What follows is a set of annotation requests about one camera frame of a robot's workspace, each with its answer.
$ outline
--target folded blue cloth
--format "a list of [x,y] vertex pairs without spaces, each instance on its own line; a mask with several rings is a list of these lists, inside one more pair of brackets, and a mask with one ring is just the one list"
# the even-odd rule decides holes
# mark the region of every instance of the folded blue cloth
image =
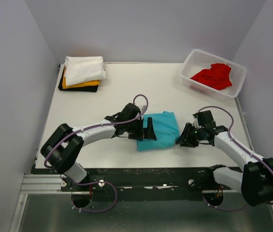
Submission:
[[143,139],[137,141],[138,151],[147,151],[152,149],[164,149],[175,145],[179,137],[179,128],[173,112],[144,115],[144,128],[147,127],[147,118],[152,117],[152,123],[157,140]]

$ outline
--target yellow folded cloth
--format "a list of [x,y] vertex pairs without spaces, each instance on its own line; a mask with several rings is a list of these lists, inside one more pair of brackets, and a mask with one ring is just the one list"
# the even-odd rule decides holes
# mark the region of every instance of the yellow folded cloth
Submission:
[[97,81],[87,81],[87,82],[79,83],[79,84],[72,85],[72,86],[66,86],[65,72],[66,72],[66,68],[64,67],[63,80],[62,80],[62,88],[63,89],[67,89],[67,88],[79,88],[79,87],[85,87],[85,86],[98,86],[100,84],[100,80],[97,80]]

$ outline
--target stack of folded clothes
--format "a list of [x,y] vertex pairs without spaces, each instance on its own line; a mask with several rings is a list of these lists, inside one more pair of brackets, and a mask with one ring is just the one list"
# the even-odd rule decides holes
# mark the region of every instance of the stack of folded clothes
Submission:
[[103,57],[66,57],[58,89],[97,92],[105,77]]

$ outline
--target gray floor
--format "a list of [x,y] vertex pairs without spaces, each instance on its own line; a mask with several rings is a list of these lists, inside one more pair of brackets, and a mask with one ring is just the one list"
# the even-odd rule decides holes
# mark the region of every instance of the gray floor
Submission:
[[[107,203],[95,203],[95,208]],[[229,193],[224,207],[244,204]],[[69,195],[31,195],[22,221],[22,232],[273,232],[273,214],[267,205],[225,213],[204,202],[118,202],[105,213],[72,210]]]

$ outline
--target white folded cloth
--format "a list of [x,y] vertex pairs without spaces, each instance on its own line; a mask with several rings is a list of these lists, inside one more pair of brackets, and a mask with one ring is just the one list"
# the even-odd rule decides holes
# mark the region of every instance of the white folded cloth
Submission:
[[64,66],[67,86],[106,78],[103,57],[66,57]]

